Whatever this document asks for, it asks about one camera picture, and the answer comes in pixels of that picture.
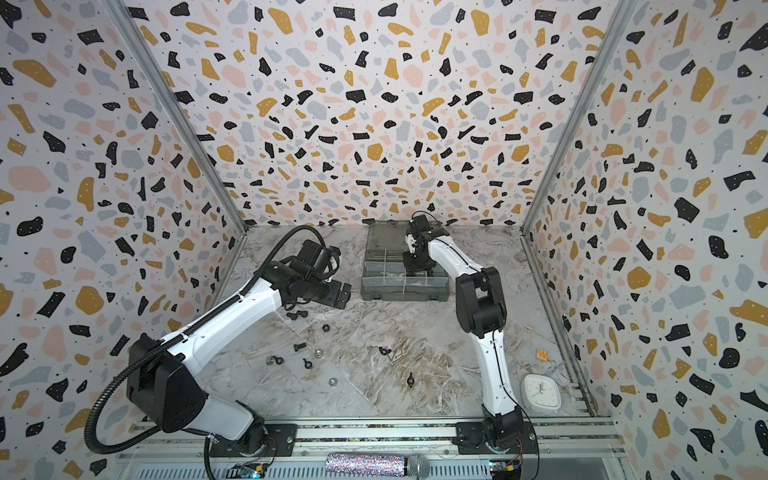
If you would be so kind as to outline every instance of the glittery microphone handle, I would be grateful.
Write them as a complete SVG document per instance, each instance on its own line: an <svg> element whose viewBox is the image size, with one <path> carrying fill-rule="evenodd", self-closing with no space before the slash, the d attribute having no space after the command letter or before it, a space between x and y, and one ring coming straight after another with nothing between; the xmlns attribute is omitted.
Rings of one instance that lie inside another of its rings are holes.
<svg viewBox="0 0 768 480"><path fill-rule="evenodd" d="M395 455L332 453L328 455L326 468L331 472L403 477L406 474L406 459Z"/></svg>

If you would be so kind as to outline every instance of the black mounting plate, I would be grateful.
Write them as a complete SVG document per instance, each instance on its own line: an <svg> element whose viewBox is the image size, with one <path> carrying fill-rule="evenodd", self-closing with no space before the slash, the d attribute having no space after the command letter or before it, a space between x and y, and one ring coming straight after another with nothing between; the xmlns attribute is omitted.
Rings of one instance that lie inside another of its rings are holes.
<svg viewBox="0 0 768 480"><path fill-rule="evenodd" d="M524 454L536 453L536 440L531 440L533 426L530 422L523 422L523 434L520 435L520 443L523 445ZM485 437L480 422L459 422L456 424L456 438L454 443L458 446L460 455L500 455L489 449L485 444ZM517 443L509 452L501 455L509 455L514 458L518 454Z"/></svg>
<svg viewBox="0 0 768 480"><path fill-rule="evenodd" d="M290 457L293 454L293 446L296 444L295 423L267 423L266 425L266 451L261 455L262 459L269 460L272 457ZM211 458L248 458L243 457L232 449L233 442L221 439L210 446Z"/></svg>

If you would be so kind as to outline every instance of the terrazzo wall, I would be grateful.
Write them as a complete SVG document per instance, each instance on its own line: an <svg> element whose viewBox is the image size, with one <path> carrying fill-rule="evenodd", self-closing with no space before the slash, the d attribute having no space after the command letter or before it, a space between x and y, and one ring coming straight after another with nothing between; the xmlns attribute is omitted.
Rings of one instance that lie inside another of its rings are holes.
<svg viewBox="0 0 768 480"><path fill-rule="evenodd" d="M98 2L0 15L0 478L107 478L89 409L140 334L210 305L237 238ZM99 436L142 416L120 389Z"/></svg>
<svg viewBox="0 0 768 480"><path fill-rule="evenodd" d="M249 224L519 223L613 0L130 0Z"/></svg>
<svg viewBox="0 0 768 480"><path fill-rule="evenodd" d="M638 478L768 478L768 3L638 2L531 233Z"/></svg>

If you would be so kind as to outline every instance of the white square clock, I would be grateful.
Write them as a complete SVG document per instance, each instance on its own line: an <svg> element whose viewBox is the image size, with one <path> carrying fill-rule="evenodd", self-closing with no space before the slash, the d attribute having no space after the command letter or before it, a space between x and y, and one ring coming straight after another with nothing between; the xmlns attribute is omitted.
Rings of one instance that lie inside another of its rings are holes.
<svg viewBox="0 0 768 480"><path fill-rule="evenodd" d="M558 384L548 376L526 375L522 384L523 403L530 409L553 412L562 404Z"/></svg>

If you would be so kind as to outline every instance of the robotic arm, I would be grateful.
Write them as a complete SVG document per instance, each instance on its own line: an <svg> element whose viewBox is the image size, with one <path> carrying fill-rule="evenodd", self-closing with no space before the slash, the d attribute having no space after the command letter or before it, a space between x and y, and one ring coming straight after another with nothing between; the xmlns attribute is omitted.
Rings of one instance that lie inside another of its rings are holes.
<svg viewBox="0 0 768 480"><path fill-rule="evenodd" d="M469 334L480 364L485 441L490 449L505 452L523 433L523 413L512 393L504 355L507 308L501 277L494 267L470 260L444 228L431 227L424 215L411 220L406 243L406 270L420 272L439 264L456 281L458 324Z"/></svg>
<svg viewBox="0 0 768 480"><path fill-rule="evenodd" d="M320 243L305 240L298 255L273 261L278 249L300 230L311 230ZM181 429L228 439L231 448L243 455L266 448L261 416L240 402L231 403L203 391L194 377L246 328L281 306L292 308L301 298L344 309L351 286L331 280L339 260L340 250L326 247L316 230L297 227L275 246L240 291L180 332L159 340L142 334L129 349L130 365L112 380L91 410L84 432L88 448L102 455L115 453L160 430L170 433ZM104 445L96 436L98 417L125 380L128 399L157 426L126 442Z"/></svg>

